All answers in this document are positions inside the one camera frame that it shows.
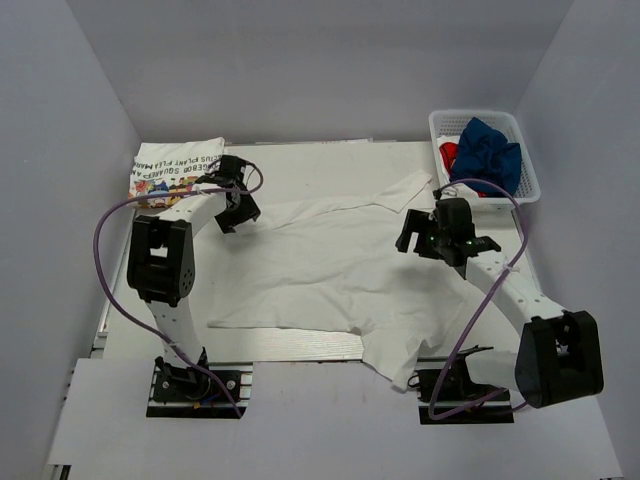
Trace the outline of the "white t-shirt red graphic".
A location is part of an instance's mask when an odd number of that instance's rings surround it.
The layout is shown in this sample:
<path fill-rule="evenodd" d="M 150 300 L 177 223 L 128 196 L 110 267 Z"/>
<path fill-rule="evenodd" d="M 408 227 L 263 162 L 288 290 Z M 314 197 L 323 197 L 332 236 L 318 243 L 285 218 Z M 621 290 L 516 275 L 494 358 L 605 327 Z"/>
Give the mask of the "white t-shirt red graphic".
<path fill-rule="evenodd" d="M 436 139 L 439 158 L 438 166 L 444 178 L 442 184 L 448 184 L 451 180 L 452 167 L 454 166 L 458 153 L 458 142 L 459 138 L 457 136 L 443 136 Z M 444 190 L 444 196 L 464 197 L 467 199 L 486 197 L 482 192 L 477 192 L 466 184 L 456 184 L 446 188 Z"/>

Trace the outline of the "white t-shirt black graphic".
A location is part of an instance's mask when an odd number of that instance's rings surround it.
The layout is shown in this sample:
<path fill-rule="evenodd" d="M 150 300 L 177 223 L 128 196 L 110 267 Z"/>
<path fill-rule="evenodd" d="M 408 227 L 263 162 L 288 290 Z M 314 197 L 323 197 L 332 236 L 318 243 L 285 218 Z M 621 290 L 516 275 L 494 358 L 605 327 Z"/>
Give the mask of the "white t-shirt black graphic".
<path fill-rule="evenodd" d="M 453 269 L 396 249 L 406 214 L 432 209 L 429 183 L 416 171 L 374 195 L 265 208 L 214 256 L 208 326 L 354 333 L 364 362 L 404 388 L 468 299 Z"/>

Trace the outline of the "dark blue t-shirt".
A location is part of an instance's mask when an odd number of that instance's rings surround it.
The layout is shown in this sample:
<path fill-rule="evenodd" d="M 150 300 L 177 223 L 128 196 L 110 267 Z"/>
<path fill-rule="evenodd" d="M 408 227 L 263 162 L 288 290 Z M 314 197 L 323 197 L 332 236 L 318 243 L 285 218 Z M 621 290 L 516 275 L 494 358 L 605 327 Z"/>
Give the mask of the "dark blue t-shirt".
<path fill-rule="evenodd" d="M 488 181 L 513 196 L 520 183 L 521 163 L 519 143 L 509 142 L 499 130 L 473 117 L 460 135 L 449 178 Z"/>

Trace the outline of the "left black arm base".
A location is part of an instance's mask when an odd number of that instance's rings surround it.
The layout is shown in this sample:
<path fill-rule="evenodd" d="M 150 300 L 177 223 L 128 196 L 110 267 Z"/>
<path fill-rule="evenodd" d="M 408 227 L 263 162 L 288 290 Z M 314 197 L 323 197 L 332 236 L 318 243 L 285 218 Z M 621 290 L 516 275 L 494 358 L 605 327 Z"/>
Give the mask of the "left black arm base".
<path fill-rule="evenodd" d="M 240 419 L 248 407 L 253 383 L 252 364 L 211 365 L 211 371 L 221 380 L 240 414 L 209 377 L 198 384 L 180 382 L 158 366 L 154 368 L 149 391 L 146 417 L 174 419 Z"/>

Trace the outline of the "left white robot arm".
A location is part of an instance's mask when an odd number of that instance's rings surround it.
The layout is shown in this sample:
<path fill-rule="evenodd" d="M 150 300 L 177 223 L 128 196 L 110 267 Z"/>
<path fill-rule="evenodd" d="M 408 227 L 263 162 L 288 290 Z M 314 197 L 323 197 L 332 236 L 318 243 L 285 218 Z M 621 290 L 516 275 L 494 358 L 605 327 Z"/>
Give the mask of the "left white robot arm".
<path fill-rule="evenodd" d="M 210 222 L 230 234 L 261 211 L 245 180 L 254 165 L 224 155 L 191 191 L 157 215 L 133 222 L 127 267 L 128 285 L 137 292 L 161 334 L 163 355 L 156 360 L 168 382 L 188 398 L 199 399 L 211 387 L 206 349 L 199 341 L 188 296 L 195 284 L 194 238 Z"/>

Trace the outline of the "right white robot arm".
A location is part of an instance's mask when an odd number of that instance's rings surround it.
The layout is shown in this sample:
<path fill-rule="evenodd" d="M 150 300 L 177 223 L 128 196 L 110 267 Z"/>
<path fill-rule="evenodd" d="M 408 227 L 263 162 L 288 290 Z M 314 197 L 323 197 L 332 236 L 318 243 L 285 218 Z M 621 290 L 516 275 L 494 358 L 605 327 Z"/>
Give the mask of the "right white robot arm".
<path fill-rule="evenodd" d="M 506 390 L 518 392 L 536 409 L 603 391 L 594 317 L 567 310 L 517 272 L 517 261 L 507 258 L 495 240 L 477 235 L 466 200 L 439 200 L 430 213 L 409 210 L 395 246 L 402 253 L 413 250 L 422 258 L 445 262 L 484 293 L 482 308 L 493 304 L 519 335 L 515 352 L 455 344 L 431 391 L 432 403 L 449 375 L 453 390 L 469 399 L 467 408 Z"/>

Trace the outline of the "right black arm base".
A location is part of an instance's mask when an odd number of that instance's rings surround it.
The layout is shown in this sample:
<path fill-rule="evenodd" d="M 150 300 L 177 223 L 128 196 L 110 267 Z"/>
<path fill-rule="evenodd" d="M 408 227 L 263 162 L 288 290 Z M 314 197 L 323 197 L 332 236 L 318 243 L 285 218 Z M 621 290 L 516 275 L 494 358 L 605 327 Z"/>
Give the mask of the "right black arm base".
<path fill-rule="evenodd" d="M 511 396 L 508 391 L 499 396 L 472 406 L 442 420 L 433 420 L 429 416 L 430 400 L 436 385 L 440 368 L 419 368 L 408 381 L 408 387 L 417 394 L 419 423 L 421 425 L 484 425 L 484 424 L 512 424 Z M 476 401 L 494 390 L 489 385 L 468 384 L 462 382 L 453 373 L 448 373 L 439 391 L 434 414 L 440 415 L 464 404 Z"/>

